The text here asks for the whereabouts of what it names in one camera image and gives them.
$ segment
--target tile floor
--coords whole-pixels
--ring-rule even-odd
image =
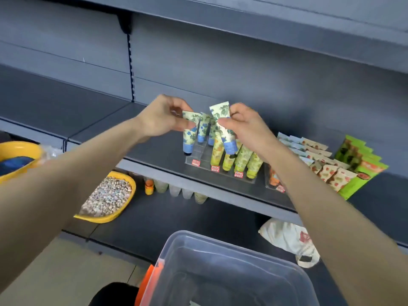
[[[87,306],[111,282],[138,285],[146,268],[55,238],[0,295],[7,306]]]

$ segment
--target black pants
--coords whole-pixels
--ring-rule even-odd
[[[112,282],[99,290],[89,306],[134,306],[139,288],[123,282]]]

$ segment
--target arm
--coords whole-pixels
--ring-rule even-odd
[[[194,123],[171,113],[192,111],[161,95],[137,117],[96,136],[21,177],[0,185],[0,293],[59,234],[100,182],[135,144]]]
[[[408,261],[397,245],[280,143],[258,113],[242,103],[231,113],[219,123],[279,175],[348,304],[406,304]]]

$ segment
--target white cloth bag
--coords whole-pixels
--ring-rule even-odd
[[[258,233],[273,246],[292,252],[300,267],[312,267],[320,260],[319,252],[307,230],[302,226],[271,218],[264,223]],[[311,261],[300,261],[302,256],[311,257]]]

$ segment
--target pile of small stones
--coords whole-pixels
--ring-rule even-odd
[[[114,213],[129,199],[132,187],[126,180],[106,177],[82,205],[80,215],[103,217]]]

